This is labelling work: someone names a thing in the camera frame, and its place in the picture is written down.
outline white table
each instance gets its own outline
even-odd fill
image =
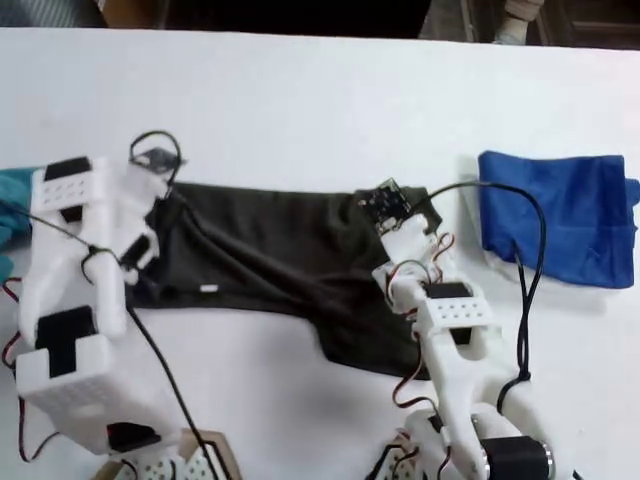
[[[636,52],[20,29],[0,30],[0,72],[0,167],[77,155],[124,161],[135,135],[166,128],[190,160],[179,180],[221,185],[350,191],[394,176],[436,188],[473,170],[488,148],[621,153],[628,174],[640,176]],[[518,286],[483,265],[457,194],[437,208],[467,235],[458,262],[482,283],[514,344]],[[636,255],[636,273],[639,264]],[[639,293],[547,284],[534,303],[540,403],[586,479],[637,475]],[[0,301],[4,341],[15,320]],[[327,362],[303,320],[211,310],[142,316],[197,424],[227,435],[248,480],[361,479],[403,423],[390,400],[396,379]],[[103,461],[62,439],[22,465],[6,371],[0,421],[3,477],[88,478]],[[49,427],[35,413],[28,423],[33,449]]]

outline blue cloth bag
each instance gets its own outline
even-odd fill
[[[0,170],[0,199],[21,210],[29,211],[31,203],[31,175],[34,168]],[[0,204],[0,249],[9,240],[27,235],[31,231],[29,218]],[[0,284],[11,275],[13,262],[0,255]]]
[[[540,203],[547,220],[544,273],[580,285],[633,285],[636,227],[633,206],[640,183],[627,179],[619,155],[529,160],[497,152],[478,159],[480,180],[522,188]],[[535,268],[539,223],[535,210],[515,193],[481,188],[482,246]]]

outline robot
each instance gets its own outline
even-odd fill
[[[106,158],[64,160],[32,182],[31,214],[44,222],[33,222],[23,279],[19,328],[32,350],[16,360],[17,390],[60,433],[116,458],[181,435],[167,378],[145,368],[151,352],[135,347],[141,338],[125,306],[125,282],[135,284],[160,253],[145,216],[179,167],[162,152],[124,169]]]
[[[503,386],[519,372],[482,289],[444,252],[446,237],[438,237],[429,219],[415,213],[392,180],[361,206],[389,257],[373,276],[393,312],[413,322],[438,396],[437,406],[420,397],[429,408],[408,416],[401,443],[411,451],[405,458],[415,457],[415,468],[395,478],[571,478],[567,444],[536,407],[531,383],[508,392],[502,414],[494,407]],[[392,478],[390,466],[381,462],[368,478]]]

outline teal fabric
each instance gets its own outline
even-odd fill
[[[13,168],[0,170],[0,199],[29,211],[31,201],[31,175],[35,168]],[[0,250],[9,240],[28,235],[31,230],[29,218],[0,205]],[[0,282],[13,271],[13,262],[9,257],[0,255]]]

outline dark cloth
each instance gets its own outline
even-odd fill
[[[403,191],[412,204],[426,197]],[[404,376],[418,361],[416,344],[371,277],[388,258],[357,198],[177,184],[147,218],[161,254],[128,300],[306,318],[327,359]],[[211,284],[219,291],[199,291]]]

